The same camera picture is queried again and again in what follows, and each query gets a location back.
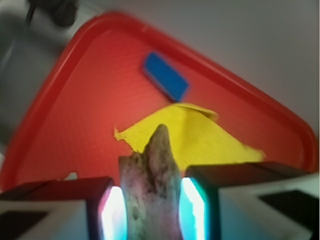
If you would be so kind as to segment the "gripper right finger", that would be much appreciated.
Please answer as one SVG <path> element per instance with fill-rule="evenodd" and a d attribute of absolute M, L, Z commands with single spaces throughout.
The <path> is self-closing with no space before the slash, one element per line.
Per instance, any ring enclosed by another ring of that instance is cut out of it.
<path fill-rule="evenodd" d="M 320 176 L 278 162 L 190 165 L 179 220 L 185 240 L 317 240 Z"/>

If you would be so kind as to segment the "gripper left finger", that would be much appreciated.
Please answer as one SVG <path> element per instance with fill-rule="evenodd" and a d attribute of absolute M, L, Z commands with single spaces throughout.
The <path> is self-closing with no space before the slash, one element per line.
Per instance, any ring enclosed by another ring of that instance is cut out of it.
<path fill-rule="evenodd" d="M 28 182 L 0 195 L 2 240 L 125 240 L 122 190 L 111 177 Z"/>

